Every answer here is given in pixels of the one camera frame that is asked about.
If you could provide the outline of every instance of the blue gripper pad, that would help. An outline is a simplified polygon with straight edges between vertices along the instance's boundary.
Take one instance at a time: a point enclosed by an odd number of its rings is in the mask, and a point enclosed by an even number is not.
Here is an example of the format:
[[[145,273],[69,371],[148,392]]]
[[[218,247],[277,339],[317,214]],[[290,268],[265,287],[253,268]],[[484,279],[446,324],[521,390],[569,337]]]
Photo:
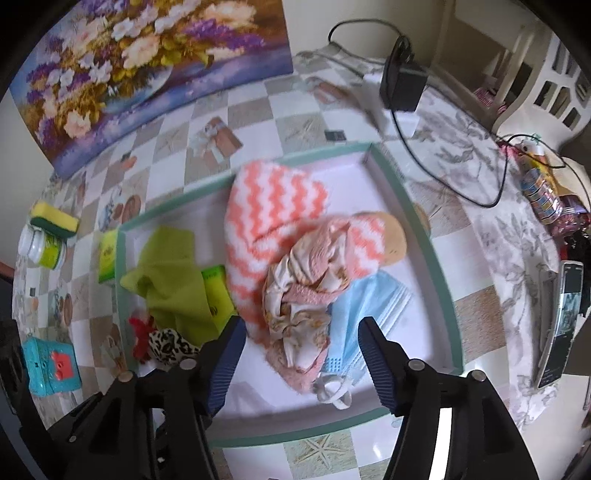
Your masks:
[[[236,319],[236,325],[229,334],[227,328],[232,328],[233,319]],[[246,324],[240,317],[232,317],[220,338],[217,341],[226,341],[223,351],[220,353],[209,381],[209,396],[207,397],[207,410],[210,415],[215,415],[226,403],[226,393],[236,370],[236,365],[242,355],[242,350],[246,342]]]
[[[363,358],[365,358],[365,363],[368,366],[369,374],[374,382],[374,387],[378,392],[381,404],[393,414],[397,406],[394,398],[394,375],[390,371],[384,353],[378,345],[379,339],[376,338],[378,333],[381,336],[381,343],[385,345],[386,339],[384,334],[373,318],[365,317],[359,322],[358,338],[361,353],[363,354]]]

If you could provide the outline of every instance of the round cracker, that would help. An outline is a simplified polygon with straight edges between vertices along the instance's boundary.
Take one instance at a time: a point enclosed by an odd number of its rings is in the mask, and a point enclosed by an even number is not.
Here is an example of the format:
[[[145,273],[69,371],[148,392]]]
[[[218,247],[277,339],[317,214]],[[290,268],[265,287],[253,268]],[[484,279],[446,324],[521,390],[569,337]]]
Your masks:
[[[387,212],[362,212],[361,215],[374,215],[384,222],[384,259],[380,266],[386,267],[402,260],[407,252],[406,235],[396,217]]]

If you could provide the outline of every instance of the blue face mask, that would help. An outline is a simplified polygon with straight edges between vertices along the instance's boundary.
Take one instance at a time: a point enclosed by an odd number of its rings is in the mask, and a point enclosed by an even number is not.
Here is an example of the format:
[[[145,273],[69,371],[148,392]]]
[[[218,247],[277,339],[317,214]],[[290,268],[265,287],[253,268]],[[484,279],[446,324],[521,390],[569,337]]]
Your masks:
[[[331,305],[330,345],[321,372],[340,375],[353,385],[359,382],[367,371],[357,337],[359,322],[373,317],[387,337],[410,297],[408,288],[382,270],[354,281]]]

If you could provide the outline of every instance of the phone screen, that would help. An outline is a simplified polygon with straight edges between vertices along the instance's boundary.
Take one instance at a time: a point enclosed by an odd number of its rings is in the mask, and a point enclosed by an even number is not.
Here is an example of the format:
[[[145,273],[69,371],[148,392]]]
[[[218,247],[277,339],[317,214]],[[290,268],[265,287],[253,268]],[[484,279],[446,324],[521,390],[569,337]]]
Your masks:
[[[539,388],[550,385],[562,376],[573,343],[574,327],[581,305],[582,281],[583,267],[581,265],[566,264],[564,266],[564,287],[560,294],[560,311],[553,332],[554,340],[538,385]]]

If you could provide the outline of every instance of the red toy piece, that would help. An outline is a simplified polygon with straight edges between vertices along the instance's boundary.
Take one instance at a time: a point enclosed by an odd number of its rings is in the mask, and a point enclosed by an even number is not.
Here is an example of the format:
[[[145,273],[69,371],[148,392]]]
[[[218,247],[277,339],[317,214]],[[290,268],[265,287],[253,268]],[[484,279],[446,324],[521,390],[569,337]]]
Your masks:
[[[70,355],[67,353],[52,352],[51,360],[53,361],[56,369],[56,380],[67,380],[68,378],[72,378],[74,376]]]
[[[135,333],[133,356],[143,364],[150,360],[150,355],[148,353],[148,348],[150,346],[148,335],[156,331],[154,328],[154,318],[150,317],[147,323],[136,317],[130,317],[128,321]]]

